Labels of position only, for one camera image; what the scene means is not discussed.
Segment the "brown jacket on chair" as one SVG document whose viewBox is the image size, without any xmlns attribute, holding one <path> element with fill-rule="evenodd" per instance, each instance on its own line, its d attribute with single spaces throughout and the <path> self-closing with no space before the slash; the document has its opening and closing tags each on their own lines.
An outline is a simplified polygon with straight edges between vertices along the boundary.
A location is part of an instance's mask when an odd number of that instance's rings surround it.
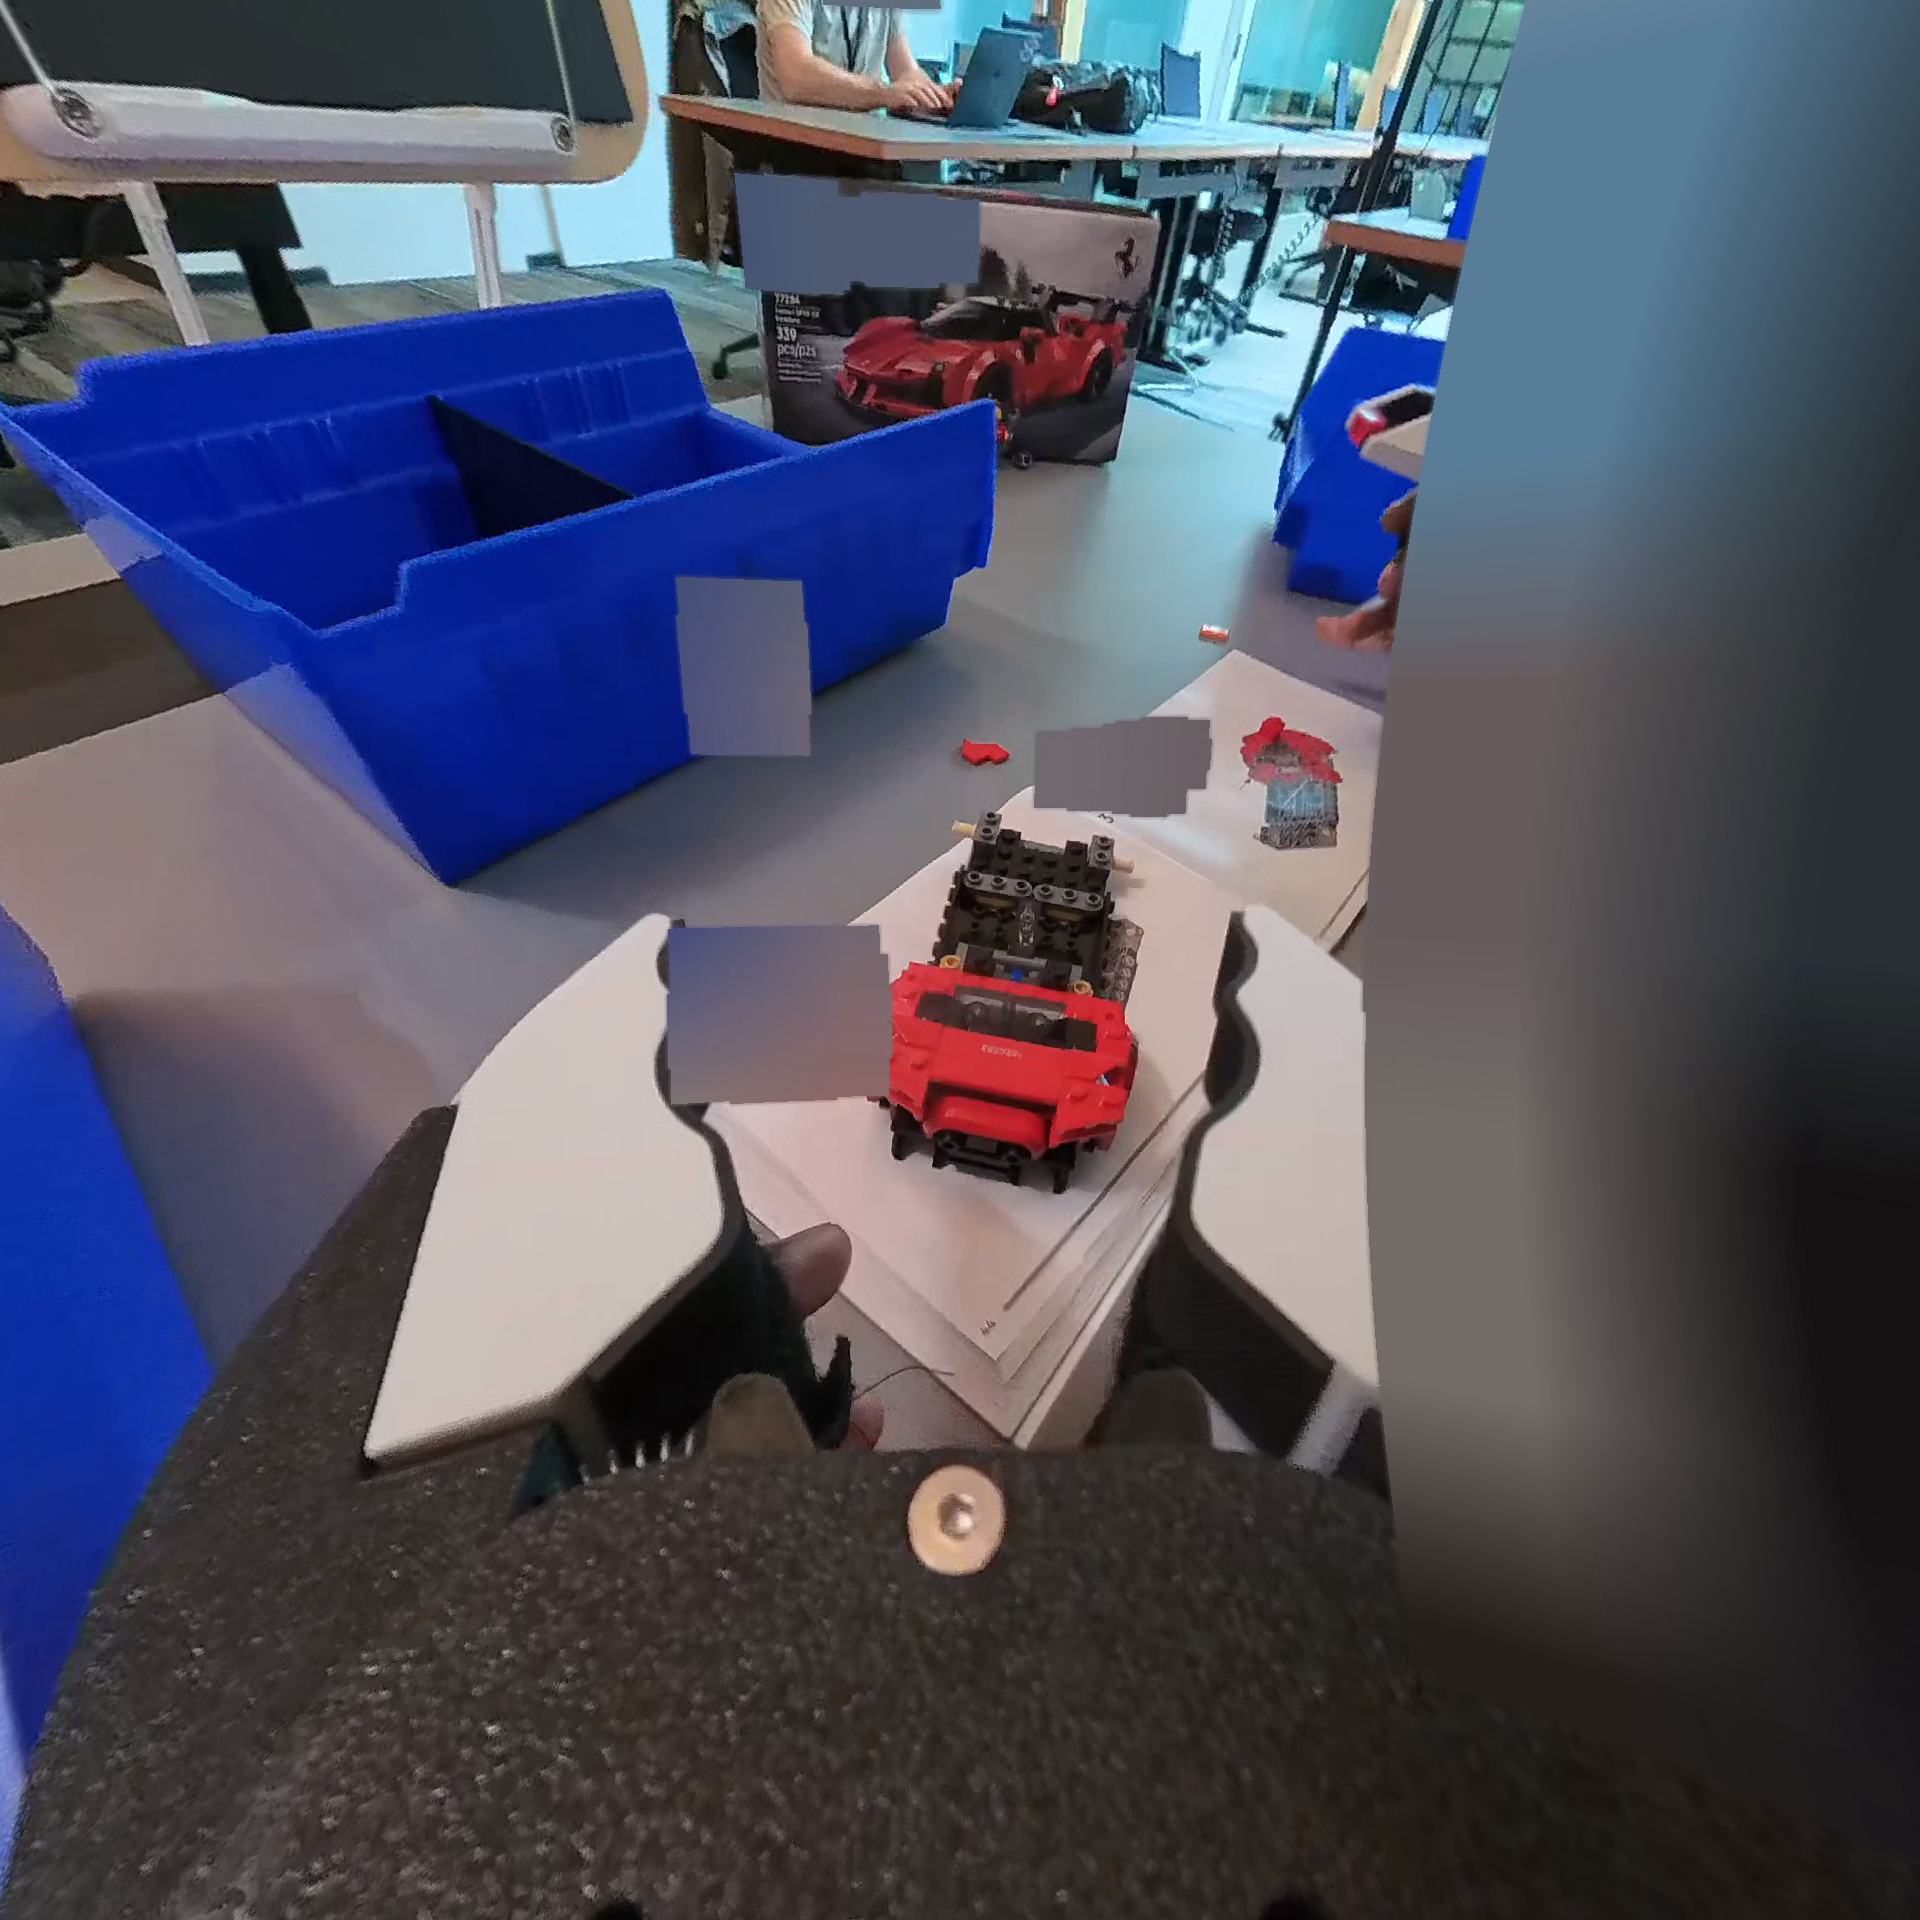
<svg viewBox="0 0 1920 1920">
<path fill-rule="evenodd" d="M 691 98 L 734 98 L 729 70 L 734 26 L 731 4 L 667 4 L 665 92 Z M 662 138 L 673 253 L 710 271 L 735 266 L 729 150 L 704 130 L 704 123 L 671 115 L 662 120 Z"/>
</svg>

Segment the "white board stand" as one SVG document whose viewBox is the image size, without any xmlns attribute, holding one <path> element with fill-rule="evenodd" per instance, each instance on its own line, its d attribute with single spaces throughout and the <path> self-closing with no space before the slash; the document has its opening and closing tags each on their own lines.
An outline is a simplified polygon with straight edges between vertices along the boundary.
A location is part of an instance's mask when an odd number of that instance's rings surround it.
<svg viewBox="0 0 1920 1920">
<path fill-rule="evenodd" d="M 4 86 L 3 118 L 30 181 L 97 183 L 128 203 L 184 346 L 206 346 L 207 332 L 161 212 L 161 183 L 459 183 L 478 288 L 495 303 L 495 186 L 569 181 L 584 143 L 557 112 L 307 108 L 56 80 Z"/>
</svg>

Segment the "black board panel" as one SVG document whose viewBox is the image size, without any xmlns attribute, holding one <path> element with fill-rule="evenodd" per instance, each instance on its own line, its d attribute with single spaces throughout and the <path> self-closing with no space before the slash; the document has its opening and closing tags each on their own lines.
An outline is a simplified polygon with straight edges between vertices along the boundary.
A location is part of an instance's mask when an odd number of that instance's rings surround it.
<svg viewBox="0 0 1920 1920">
<path fill-rule="evenodd" d="M 201 90 L 264 104 L 571 108 L 630 116 L 593 3 L 13 3 L 3 80 Z"/>
</svg>

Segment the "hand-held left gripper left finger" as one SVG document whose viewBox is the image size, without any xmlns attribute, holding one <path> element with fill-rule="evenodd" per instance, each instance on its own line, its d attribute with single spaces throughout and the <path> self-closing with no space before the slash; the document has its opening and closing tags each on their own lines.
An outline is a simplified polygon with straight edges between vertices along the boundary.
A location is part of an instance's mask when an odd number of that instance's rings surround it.
<svg viewBox="0 0 1920 1920">
<path fill-rule="evenodd" d="M 632 1456 L 608 1380 L 751 1240 L 727 1144 L 665 1092 L 670 918 L 621 932 L 465 1079 L 364 1440 L 414 1468 L 557 1427 Z"/>
</svg>

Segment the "rounded wooden divider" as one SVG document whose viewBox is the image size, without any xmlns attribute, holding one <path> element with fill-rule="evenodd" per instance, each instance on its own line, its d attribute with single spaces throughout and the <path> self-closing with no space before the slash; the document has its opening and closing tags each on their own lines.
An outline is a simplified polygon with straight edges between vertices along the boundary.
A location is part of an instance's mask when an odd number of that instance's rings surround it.
<svg viewBox="0 0 1920 1920">
<path fill-rule="evenodd" d="M 583 130 L 583 156 L 574 162 L 574 179 L 555 181 L 555 183 L 545 183 L 545 186 L 569 186 L 569 183 L 597 186 L 597 183 L 611 181 L 611 179 L 624 173 L 640 150 L 640 139 L 641 139 L 647 116 L 648 116 L 648 92 L 647 92 L 648 86 L 647 86 L 647 78 L 645 78 L 645 64 L 641 64 L 641 58 L 640 58 L 637 29 L 632 26 L 632 10 L 628 4 L 599 4 L 599 10 L 600 10 L 600 14 L 608 22 L 608 34 L 611 34 L 611 42 L 612 42 L 612 48 L 615 48 L 615 61 L 616 61 L 620 78 L 621 78 L 621 82 L 628 92 L 630 116 L 621 123 L 615 123 L 615 126 L 597 126 L 597 123 L 584 123 L 584 120 L 576 118 L 571 108 L 564 108 L 563 112 L 557 112 L 557 115 L 564 115 L 566 118 L 571 118 Z M 15 26 L 15 20 L 11 16 L 11 4 L 4 4 L 4 32 L 11 32 L 19 42 L 23 42 L 23 29 Z M 28 82 L 53 80 L 44 70 L 44 67 L 37 61 L 35 55 L 30 58 L 30 67 L 32 67 L 32 80 L 28 80 Z M 56 183 L 30 181 L 28 179 L 28 156 L 19 147 L 13 147 L 13 141 L 8 138 L 4 138 L 4 130 L 3 130 L 3 154 L 4 154 L 4 158 L 3 158 L 4 181 L 13 183 L 13 186 L 28 186 L 35 191 L 47 191 L 47 195 L 54 195 L 54 191 L 56 195 L 79 195 L 79 191 L 91 191 L 91 189 L 104 191 L 104 187 L 101 183 L 76 183 L 76 186 L 68 186 L 68 187 L 60 187 Z M 335 186 L 335 183 L 311 183 L 311 181 L 279 181 L 279 183 L 247 183 L 247 186 L 288 186 L 288 183 L 295 183 L 295 186 Z M 435 183 L 385 183 L 385 181 L 371 181 L 371 179 L 353 179 L 353 181 L 337 181 L 337 183 L 435 186 Z"/>
</svg>

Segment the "black bag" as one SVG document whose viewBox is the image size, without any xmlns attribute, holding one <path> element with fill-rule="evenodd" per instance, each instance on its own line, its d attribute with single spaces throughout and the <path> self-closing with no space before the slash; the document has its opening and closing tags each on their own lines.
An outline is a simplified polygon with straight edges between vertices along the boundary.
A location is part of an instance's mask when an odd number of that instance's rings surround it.
<svg viewBox="0 0 1920 1920">
<path fill-rule="evenodd" d="M 1161 80 L 1131 64 L 1035 60 L 1021 75 L 1012 118 L 1038 127 L 1134 135 L 1161 110 Z"/>
</svg>

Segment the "red lego car body section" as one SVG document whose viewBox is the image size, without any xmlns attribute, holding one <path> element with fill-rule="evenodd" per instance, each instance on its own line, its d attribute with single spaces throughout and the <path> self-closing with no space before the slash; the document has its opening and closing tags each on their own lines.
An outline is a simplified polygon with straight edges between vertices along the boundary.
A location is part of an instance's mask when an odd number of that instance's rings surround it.
<svg viewBox="0 0 1920 1920">
<path fill-rule="evenodd" d="M 892 984 L 886 1111 L 894 1160 L 1068 1192 L 1128 1109 L 1139 1042 L 1113 998 L 904 967 Z"/>
</svg>

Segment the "black bin divider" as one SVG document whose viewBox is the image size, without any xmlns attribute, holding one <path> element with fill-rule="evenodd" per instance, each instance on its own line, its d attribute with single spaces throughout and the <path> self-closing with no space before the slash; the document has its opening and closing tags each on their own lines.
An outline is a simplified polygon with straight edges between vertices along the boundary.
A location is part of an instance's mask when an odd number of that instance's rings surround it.
<svg viewBox="0 0 1920 1920">
<path fill-rule="evenodd" d="M 456 472 L 476 539 L 495 539 L 624 506 L 624 486 L 485 422 L 441 395 L 427 398 Z"/>
</svg>

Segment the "person's left hand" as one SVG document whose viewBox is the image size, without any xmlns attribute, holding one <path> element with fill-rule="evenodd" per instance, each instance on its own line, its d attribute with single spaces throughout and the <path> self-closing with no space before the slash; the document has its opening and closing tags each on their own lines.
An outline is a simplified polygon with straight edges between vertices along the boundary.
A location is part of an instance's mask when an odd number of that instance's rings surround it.
<svg viewBox="0 0 1920 1920">
<path fill-rule="evenodd" d="M 788 1237 L 760 1239 L 759 1251 L 801 1323 L 814 1322 L 836 1300 L 853 1262 L 851 1234 L 827 1220 Z"/>
</svg>

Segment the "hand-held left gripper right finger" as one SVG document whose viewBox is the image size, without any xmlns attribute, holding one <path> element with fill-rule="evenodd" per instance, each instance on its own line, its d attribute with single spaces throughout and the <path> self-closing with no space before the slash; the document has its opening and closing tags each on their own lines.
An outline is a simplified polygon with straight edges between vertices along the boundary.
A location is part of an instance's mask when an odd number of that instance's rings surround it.
<svg viewBox="0 0 1920 1920">
<path fill-rule="evenodd" d="M 1117 1440 L 1261 1451 L 1383 1494 L 1360 982 L 1248 906 L 1213 1015 L 1205 1104 L 1127 1311 Z"/>
</svg>

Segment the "blue plastic bin with divider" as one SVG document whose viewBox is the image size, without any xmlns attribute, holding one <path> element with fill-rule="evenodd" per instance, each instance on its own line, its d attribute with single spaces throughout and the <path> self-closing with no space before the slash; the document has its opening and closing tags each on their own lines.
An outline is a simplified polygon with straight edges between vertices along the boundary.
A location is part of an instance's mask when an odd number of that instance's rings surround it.
<svg viewBox="0 0 1920 1920">
<path fill-rule="evenodd" d="M 630 493 L 476 539 L 427 398 Z M 988 403 L 827 445 L 717 411 L 665 293 L 102 358 L 4 439 L 189 663 L 438 879 L 688 758 L 693 618 L 808 691 L 934 634 L 991 547 Z"/>
</svg>

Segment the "person's right hand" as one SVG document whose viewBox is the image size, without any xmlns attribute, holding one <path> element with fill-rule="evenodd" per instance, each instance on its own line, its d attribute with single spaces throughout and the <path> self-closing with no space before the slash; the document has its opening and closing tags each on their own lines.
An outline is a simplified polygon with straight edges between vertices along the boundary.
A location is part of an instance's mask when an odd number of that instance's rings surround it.
<svg viewBox="0 0 1920 1920">
<path fill-rule="evenodd" d="M 1320 642 L 1358 653 L 1390 653 L 1393 647 L 1415 501 L 1416 488 L 1411 488 L 1380 514 L 1380 534 L 1393 539 L 1393 551 L 1377 573 L 1376 591 L 1344 615 L 1316 618 L 1313 634 Z"/>
</svg>

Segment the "red car lego box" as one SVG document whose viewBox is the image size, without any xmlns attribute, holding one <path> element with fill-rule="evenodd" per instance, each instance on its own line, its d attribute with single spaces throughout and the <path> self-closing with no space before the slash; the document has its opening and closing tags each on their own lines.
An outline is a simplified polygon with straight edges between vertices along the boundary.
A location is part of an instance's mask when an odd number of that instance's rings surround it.
<svg viewBox="0 0 1920 1920">
<path fill-rule="evenodd" d="M 823 445 L 975 400 L 1017 463 L 1113 463 L 1161 226 L 1131 203 L 755 175 L 741 256 L 774 432 Z"/>
</svg>

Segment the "wood-edged grey desk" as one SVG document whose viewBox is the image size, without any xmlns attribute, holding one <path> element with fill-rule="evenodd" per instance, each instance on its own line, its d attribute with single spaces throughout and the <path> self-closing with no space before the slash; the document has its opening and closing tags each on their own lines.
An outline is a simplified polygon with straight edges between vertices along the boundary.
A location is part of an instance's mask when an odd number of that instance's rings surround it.
<svg viewBox="0 0 1920 1920">
<path fill-rule="evenodd" d="M 1457 271 L 1467 243 L 1447 222 L 1428 222 L 1405 208 L 1377 208 L 1333 216 L 1323 226 L 1328 250 L 1391 258 L 1424 271 Z"/>
<path fill-rule="evenodd" d="M 1374 158 L 1384 143 L 1383 135 L 1360 130 L 1208 126 L 1188 118 L 1151 118 L 1134 135 L 1070 135 L 1028 123 L 968 130 L 901 120 L 879 112 L 671 92 L 655 104 L 667 118 L 700 127 L 731 148 L 776 148 L 892 170 L 924 170 L 944 159 L 1059 166 L 1124 162 L 1161 175 L 1192 172 L 1211 175 L 1248 164 L 1265 172 L 1285 164 L 1352 166 Z"/>
</svg>

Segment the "white instruction booklet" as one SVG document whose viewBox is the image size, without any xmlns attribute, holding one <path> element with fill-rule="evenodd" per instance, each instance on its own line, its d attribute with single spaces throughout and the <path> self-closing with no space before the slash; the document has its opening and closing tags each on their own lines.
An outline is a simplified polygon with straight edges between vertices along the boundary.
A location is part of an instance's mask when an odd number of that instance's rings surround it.
<svg viewBox="0 0 1920 1920">
<path fill-rule="evenodd" d="M 889 1119 L 870 1102 L 717 1112 L 751 1212 L 780 1234 L 821 1219 L 845 1228 L 845 1300 L 1024 1447 L 1091 1421 L 1096 1341 L 1117 1333 L 1165 1220 L 1184 1130 L 1205 1104 L 1230 915 L 1270 908 L 1333 958 L 1366 900 L 1376 710 L 1227 653 L 1163 712 L 1205 717 L 1211 731 L 1207 787 L 1184 813 L 1070 813 L 1032 806 L 1027 791 L 1001 810 L 1041 844 L 1107 831 L 1134 863 L 1115 891 L 1142 932 L 1124 1008 L 1135 1085 L 1113 1147 L 1064 1192 L 894 1160 Z"/>
</svg>

